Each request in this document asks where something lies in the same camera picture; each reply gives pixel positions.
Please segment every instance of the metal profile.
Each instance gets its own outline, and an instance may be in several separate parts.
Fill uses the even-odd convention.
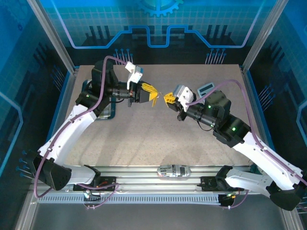
[[[64,44],[62,43],[57,31],[55,30],[54,26],[52,25],[45,9],[43,8],[40,1],[36,0],[27,0],[30,7],[32,8],[34,14],[36,15],[38,21],[42,25],[44,31],[46,32],[49,40],[51,41],[52,45],[56,49],[56,52],[58,53],[59,57],[63,61],[65,67],[67,68],[67,71],[70,74],[74,73],[75,67],[74,64],[65,49]]]
[[[78,71],[79,70],[76,69],[73,74],[70,74],[68,76],[67,83],[65,82],[66,83],[65,88],[62,89],[64,90],[64,94],[63,94],[62,100],[60,101],[59,113],[56,117],[56,121],[52,128],[52,132],[50,131],[50,136],[48,135],[47,139],[50,139],[56,133],[56,131],[60,128],[60,126],[63,124],[63,122],[66,119],[66,112],[67,112],[67,109],[68,109],[68,106],[71,100],[71,95],[72,95],[73,87],[75,85]]]
[[[33,192],[29,192],[25,198],[23,209],[19,215],[16,230],[29,230],[37,207],[37,199]]]
[[[228,192],[202,192],[200,177],[215,176],[221,166],[191,166],[191,176],[189,177],[160,177],[157,174],[158,166],[144,167],[127,167],[127,166],[110,166],[96,167],[102,176],[115,176],[119,183],[118,193],[123,194],[227,194]],[[238,170],[249,172],[248,166],[235,167]],[[39,183],[38,192],[43,193],[48,186]],[[82,192],[74,192],[72,185],[64,188],[67,194],[83,194]],[[51,190],[48,194],[59,193],[61,191]],[[104,192],[94,192],[94,194],[104,194]]]
[[[274,28],[278,18],[282,14],[287,2],[289,0],[277,0],[273,6],[269,16],[265,20],[262,29],[260,30],[252,48],[250,49],[244,63],[243,63],[243,73],[247,73],[251,65],[253,64],[256,56],[260,52],[264,42],[267,40],[272,29]]]
[[[289,230],[303,230],[301,219],[296,209],[293,211],[286,211],[281,209],[282,216],[284,217],[285,226]]]

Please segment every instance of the gray work surface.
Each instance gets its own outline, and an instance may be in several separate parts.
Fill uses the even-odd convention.
[[[202,85],[215,85],[226,79],[243,83],[238,65],[142,65],[142,80],[159,92],[172,92],[178,84],[188,86],[197,94]],[[80,66],[67,115],[75,105],[82,83],[91,79],[93,66]],[[127,81],[128,71],[114,66],[120,81]],[[228,84],[221,89],[231,100],[231,113],[248,123],[240,89]],[[97,120],[81,135],[69,154],[67,164],[73,165],[247,165],[242,154],[220,143],[212,131],[202,131],[196,121],[186,118],[177,121],[177,113],[169,109],[160,96],[152,102],[134,103],[127,100],[116,104],[116,115],[111,120]]]
[[[38,204],[32,230],[285,230],[281,210],[268,198],[249,195],[232,210],[208,205]]]

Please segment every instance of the metal rod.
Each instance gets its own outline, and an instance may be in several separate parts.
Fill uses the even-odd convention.
[[[219,64],[218,60],[221,58],[221,54],[218,53],[217,56],[218,56],[218,57],[217,57],[217,59],[216,59],[216,64]]]
[[[258,97],[261,96],[261,94],[263,94],[263,92],[265,92],[265,90],[268,88],[267,85],[264,86],[263,90],[261,90],[261,92],[258,94]]]
[[[50,76],[52,77],[53,81],[57,84],[57,86],[59,86],[61,88],[61,84],[59,84],[59,82],[56,80],[56,77],[52,74],[50,74]]]
[[[270,99],[270,100],[268,100],[266,103],[265,103],[265,105],[264,106],[262,106],[262,107],[265,107],[268,103],[270,103],[274,98],[275,98],[275,94],[273,95],[273,97]]]
[[[217,54],[218,54],[219,50],[220,50],[219,48],[216,49],[216,54],[215,54],[215,57],[214,57],[213,64],[216,64],[215,60],[216,60],[216,57],[217,57]]]
[[[22,172],[24,172],[24,173],[27,173],[27,174],[32,175],[32,173],[30,173],[30,172],[28,172],[28,171],[26,171],[26,170],[23,170],[23,169],[21,169],[21,168],[19,168],[19,166],[16,167],[16,171],[22,171]]]
[[[269,86],[265,85],[264,89],[258,94],[258,98],[260,98],[270,87],[272,84],[270,84]]]
[[[133,54],[130,54],[131,57],[131,63],[133,64]]]
[[[215,53],[212,54],[212,58],[211,58],[211,61],[210,61],[210,65],[212,64],[212,60],[214,59],[214,56],[215,56]]]
[[[123,61],[125,61],[125,56],[124,56],[124,49],[120,49],[121,50],[121,54],[123,56]]]
[[[209,53],[207,53],[207,57],[206,57],[206,60],[205,60],[205,64],[207,64],[207,61],[208,61],[208,57],[209,57]]]
[[[26,178],[29,178],[29,179],[33,179],[33,177],[31,177],[31,176],[26,176],[26,175],[24,175],[22,172],[19,174],[20,176],[23,176],[23,177],[26,177]]]
[[[219,64],[221,63],[222,56],[223,56],[223,53],[224,53],[225,50],[226,50],[225,48],[222,49],[222,54],[221,54],[221,56],[220,56]]]
[[[118,56],[119,56],[119,59],[120,59],[120,60],[123,60],[123,59],[121,58],[121,54],[119,54]]]
[[[274,28],[278,18],[283,12],[287,2],[289,0],[278,0],[273,6],[269,16],[265,20],[262,29],[260,30],[252,48],[250,49],[244,63],[243,63],[243,73],[247,73],[251,65],[253,64],[256,56],[260,52],[264,42],[267,40],[270,35],[270,31]]]
[[[271,103],[267,107],[265,107],[263,111],[266,111],[272,104],[273,104],[273,101],[271,101]]]
[[[129,49],[126,49],[126,51],[127,51],[127,53],[128,53],[128,59],[129,59],[129,61],[130,61],[130,55],[129,55]]]
[[[58,85],[58,83],[53,79],[53,84],[56,86],[56,88],[61,91],[60,86]]]
[[[267,95],[266,95],[265,97],[263,96],[263,97],[260,99],[260,103],[263,102],[267,97],[269,97],[269,96],[271,95],[272,92],[274,92],[274,89],[271,89],[270,92],[267,91]]]
[[[54,46],[56,52],[58,53],[59,57],[61,58],[62,62],[64,63],[66,69],[69,73],[73,74],[75,71],[75,66],[64,46],[62,43],[56,29],[52,25],[44,7],[40,3],[40,1],[36,0],[27,0],[30,7],[32,8],[34,14],[36,15],[38,21],[42,25],[44,31],[46,32],[49,40],[51,41],[52,45]]]
[[[53,74],[57,77],[57,79],[60,81],[61,85],[64,84],[64,80],[61,78],[61,76],[52,69]]]
[[[25,162],[22,158],[19,158],[19,163],[25,163],[25,164],[27,164],[27,162]]]
[[[263,102],[261,102],[261,107],[263,107],[264,104],[266,104],[268,102],[268,100],[271,99],[271,96],[269,96],[267,99],[265,99]]]
[[[62,79],[65,80],[65,76],[62,74],[62,72],[60,71],[59,67],[58,66],[55,66],[55,67],[56,67],[56,70],[59,73],[59,75],[62,77]]]
[[[116,58],[116,54],[113,54],[113,57]],[[115,60],[116,65],[118,65],[117,61]]]
[[[270,91],[269,90],[267,90],[267,91],[265,91],[260,97],[259,97],[259,101],[261,101],[267,94],[269,94],[270,93]]]
[[[211,48],[210,50],[211,50],[211,52],[210,52],[210,55],[209,55],[209,60],[208,60],[208,62],[210,61],[210,58],[211,58],[211,55],[212,55],[212,52],[214,51],[214,49]]]
[[[223,54],[223,58],[222,58],[221,64],[224,62],[225,56],[226,56],[226,54]]]
[[[115,52],[116,52],[116,57],[119,59],[119,57],[118,57],[118,49],[115,49]]]

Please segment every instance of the wire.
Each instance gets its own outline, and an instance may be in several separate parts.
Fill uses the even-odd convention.
[[[233,204],[231,206],[218,206],[218,207],[227,208],[229,210],[231,210],[233,208],[236,208],[236,207],[240,206],[246,200],[246,197],[248,196],[248,193],[249,193],[249,190],[246,191],[243,199],[239,203],[237,203],[236,205],[235,205],[236,198],[234,198],[234,202],[233,202]]]
[[[302,205],[297,205],[298,208],[300,208],[301,210],[303,210],[304,212],[307,212],[307,208],[302,206]]]
[[[296,174],[295,171],[293,171],[290,167],[288,167],[285,163],[283,163],[279,158],[277,158],[276,156],[274,156],[271,152],[269,152],[267,149],[264,148],[264,146],[261,144],[261,142],[259,141],[259,139],[257,138],[256,132],[255,132],[255,128],[253,126],[252,123],[252,118],[251,118],[251,114],[249,111],[249,107],[248,107],[248,100],[247,100],[247,95],[241,85],[240,82],[238,82],[235,79],[229,79],[229,80],[225,80],[222,83],[218,84],[217,86],[215,86],[209,93],[207,93],[206,95],[204,95],[202,98],[191,102],[191,103],[187,103],[186,105],[195,105],[197,103],[201,103],[204,99],[206,99],[207,97],[209,97],[215,90],[221,88],[222,86],[228,84],[228,83],[235,83],[239,86],[239,88],[241,89],[241,92],[243,94],[243,98],[244,98],[244,102],[245,102],[245,108],[246,108],[246,112],[248,114],[248,122],[249,122],[249,126],[251,129],[251,133],[253,135],[254,140],[256,141],[257,145],[263,150],[263,152],[265,152],[271,159],[273,159],[274,161],[278,162],[281,166],[283,166],[287,171],[289,171],[292,175],[294,175],[294,177],[298,180],[300,180],[302,183],[304,183],[307,186],[307,181],[305,181],[301,176],[299,176],[298,174]]]
[[[122,100],[120,100],[120,101],[117,101],[117,102],[111,102],[111,103],[115,103],[115,104],[117,104],[117,103],[121,103],[121,102],[123,102],[125,100],[125,98],[124,99],[122,99]]]
[[[100,95],[99,95],[99,98],[98,98],[98,101],[96,102],[96,104],[89,108],[88,110],[84,111],[83,113],[80,113],[79,115],[76,115],[75,117],[73,117],[70,122],[67,122],[65,125],[63,125],[63,127],[56,133],[56,135],[54,136],[53,140],[51,141],[49,147],[48,147],[48,150],[46,151],[45,155],[43,156],[38,168],[37,168],[37,171],[36,171],[36,174],[35,174],[35,179],[34,179],[34,196],[36,198],[41,198],[43,197],[44,195],[46,195],[52,188],[50,187],[49,189],[47,189],[43,194],[41,195],[38,195],[37,193],[37,184],[38,184],[38,178],[39,178],[39,174],[42,170],[42,167],[43,167],[43,164],[47,158],[47,156],[49,155],[50,151],[52,150],[55,142],[57,141],[57,139],[59,138],[59,136],[62,134],[62,132],[71,124],[73,123],[76,119],[78,119],[79,117],[93,111],[95,108],[97,108],[99,106],[99,104],[101,103],[102,101],[102,98],[103,98],[103,92],[104,92],[104,87],[105,87],[105,79],[106,79],[106,62],[108,59],[113,59],[115,61],[118,61],[119,63],[122,63],[123,65],[126,65],[127,63],[123,60],[120,60],[116,57],[113,57],[113,56],[106,56],[105,59],[104,59],[104,63],[103,63],[103,67],[102,67],[102,74],[101,74],[101,88],[100,88]]]
[[[196,121],[197,122],[197,124],[199,125],[199,127],[203,130],[203,131],[206,131],[206,132],[209,132],[209,131],[211,131],[212,130],[212,128],[211,129],[208,129],[208,130],[206,130],[206,129],[203,129],[202,127],[201,127],[201,125],[200,125],[200,122],[199,121]]]
[[[236,207],[240,206],[240,205],[245,201],[246,197],[248,196],[248,193],[249,193],[249,190],[246,191],[246,193],[245,193],[243,199],[242,199],[239,203],[237,203],[236,205],[235,205],[235,200],[236,200],[236,199],[235,199],[235,200],[234,200],[234,203],[232,204],[232,206],[230,206],[229,209],[236,208]]]
[[[104,200],[103,202],[101,202],[99,205],[96,205],[96,206],[92,205],[92,206],[90,206],[90,205],[84,204],[84,206],[86,206],[87,209],[95,209],[95,208],[100,207],[100,206],[102,206],[103,204],[105,204],[105,203],[115,194],[115,192],[118,190],[119,184],[109,184],[109,185],[104,186],[104,187],[111,187],[111,186],[114,186],[114,185],[116,185],[116,188],[114,189],[114,191],[107,197],[107,199],[105,199],[105,200]]]

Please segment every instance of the enclosure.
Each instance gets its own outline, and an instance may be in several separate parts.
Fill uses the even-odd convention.
[[[236,229],[234,219],[246,228],[259,228],[256,220],[261,219],[266,224],[262,229],[303,229],[307,224],[303,210],[281,211],[260,195],[250,195],[249,201],[229,213],[187,204],[183,210],[174,204],[166,209],[161,204],[116,204],[93,214],[86,213],[83,205],[36,203],[33,175],[24,158],[57,131],[83,84],[91,79],[94,64],[110,55],[141,66],[142,80],[161,97],[153,108],[151,103],[109,106],[103,119],[82,134],[67,164],[103,166],[102,172],[108,172],[108,166],[115,167],[110,171],[143,166],[151,173],[153,166],[164,164],[214,170],[221,165],[250,165],[248,158],[217,142],[195,121],[177,121],[162,98],[178,84],[197,94],[204,84],[235,79],[248,94],[261,139],[305,169],[306,10],[303,0],[0,1],[1,229],[84,229],[105,213],[103,222],[114,229],[123,228],[127,219],[128,229],[146,225],[196,229],[205,224]],[[120,81],[128,79],[120,63],[114,62],[114,71]],[[231,112],[248,122],[237,86],[229,84],[222,91],[232,101]],[[187,220],[183,220],[185,209]],[[58,216],[56,210],[65,215]],[[72,225],[76,216],[80,219]],[[208,224],[211,219],[215,224]],[[97,225],[94,221],[89,228]]]

